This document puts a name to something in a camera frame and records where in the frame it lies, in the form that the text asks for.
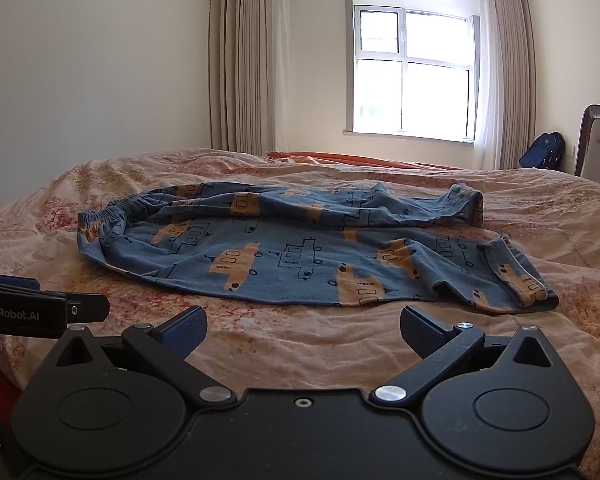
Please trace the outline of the right beige curtain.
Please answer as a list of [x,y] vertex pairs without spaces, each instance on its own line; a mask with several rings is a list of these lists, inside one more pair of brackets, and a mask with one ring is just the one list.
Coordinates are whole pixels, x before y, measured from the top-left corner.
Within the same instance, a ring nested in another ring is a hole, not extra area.
[[535,47],[529,0],[479,0],[474,167],[514,169],[534,138]]

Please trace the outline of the blue patterned children's pants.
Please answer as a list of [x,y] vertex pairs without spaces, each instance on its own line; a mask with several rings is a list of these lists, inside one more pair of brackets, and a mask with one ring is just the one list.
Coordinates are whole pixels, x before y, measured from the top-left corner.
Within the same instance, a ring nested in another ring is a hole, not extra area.
[[552,310],[557,295],[505,236],[471,240],[482,194],[437,197],[370,188],[174,185],[78,217],[86,258],[194,295],[260,304],[371,307],[456,302],[501,314]]

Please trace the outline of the orange bed sheet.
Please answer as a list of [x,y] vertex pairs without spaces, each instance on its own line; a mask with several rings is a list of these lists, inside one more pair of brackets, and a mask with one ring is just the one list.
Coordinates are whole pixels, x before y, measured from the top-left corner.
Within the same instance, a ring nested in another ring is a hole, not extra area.
[[288,159],[293,162],[307,164],[341,164],[365,167],[386,167],[396,169],[426,169],[426,170],[460,170],[460,167],[427,164],[426,162],[398,162],[397,160],[382,159],[361,155],[348,155],[323,152],[267,152],[268,159]]

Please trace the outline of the blue backpack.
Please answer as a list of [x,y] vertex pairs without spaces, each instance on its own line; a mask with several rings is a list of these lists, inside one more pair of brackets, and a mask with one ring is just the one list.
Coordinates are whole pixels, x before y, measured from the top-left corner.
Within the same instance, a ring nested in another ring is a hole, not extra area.
[[546,132],[538,136],[519,159],[521,168],[558,170],[566,148],[559,132]]

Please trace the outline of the beige curtain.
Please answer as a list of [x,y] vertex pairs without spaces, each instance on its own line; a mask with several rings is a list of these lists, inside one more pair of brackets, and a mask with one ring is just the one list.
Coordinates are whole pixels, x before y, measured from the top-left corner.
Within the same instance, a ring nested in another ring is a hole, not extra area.
[[474,167],[514,169],[534,138],[535,47],[529,0],[479,0]]
[[290,0],[209,0],[211,145],[286,148]]

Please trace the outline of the left beige curtain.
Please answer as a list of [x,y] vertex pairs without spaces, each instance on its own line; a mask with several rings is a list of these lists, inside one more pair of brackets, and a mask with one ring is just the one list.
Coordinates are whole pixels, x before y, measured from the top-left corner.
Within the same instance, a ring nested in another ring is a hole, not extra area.
[[290,0],[209,0],[211,145],[286,148]]

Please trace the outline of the white framed window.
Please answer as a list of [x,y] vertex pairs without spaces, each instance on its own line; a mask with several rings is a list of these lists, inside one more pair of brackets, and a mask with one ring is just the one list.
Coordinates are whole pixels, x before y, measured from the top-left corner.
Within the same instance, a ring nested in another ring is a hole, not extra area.
[[347,129],[475,139],[478,0],[347,0]]

